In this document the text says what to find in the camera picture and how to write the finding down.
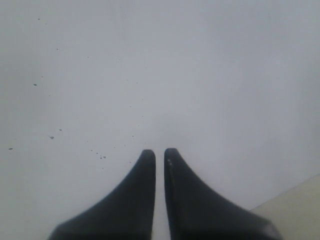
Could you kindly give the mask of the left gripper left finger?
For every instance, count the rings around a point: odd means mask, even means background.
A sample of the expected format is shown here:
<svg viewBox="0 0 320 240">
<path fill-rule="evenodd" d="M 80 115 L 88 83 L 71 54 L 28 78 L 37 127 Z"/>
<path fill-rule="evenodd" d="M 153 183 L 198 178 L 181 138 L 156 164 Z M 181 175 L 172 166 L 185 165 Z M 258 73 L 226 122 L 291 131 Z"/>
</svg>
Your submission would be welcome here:
<svg viewBox="0 0 320 240">
<path fill-rule="evenodd" d="M 58 225 L 51 240 L 150 240 L 156 191 L 156 157 L 141 152 L 123 181 L 105 198 Z"/>
</svg>

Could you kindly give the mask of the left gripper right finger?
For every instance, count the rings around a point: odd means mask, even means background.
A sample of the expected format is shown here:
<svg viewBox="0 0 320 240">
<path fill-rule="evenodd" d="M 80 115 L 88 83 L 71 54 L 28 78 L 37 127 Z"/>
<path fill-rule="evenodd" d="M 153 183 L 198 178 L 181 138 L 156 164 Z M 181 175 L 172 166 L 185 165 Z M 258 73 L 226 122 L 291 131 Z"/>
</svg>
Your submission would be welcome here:
<svg viewBox="0 0 320 240">
<path fill-rule="evenodd" d="M 164 188 L 172 240 L 280 240 L 274 224 L 222 197 L 176 148 L 164 152 Z"/>
</svg>

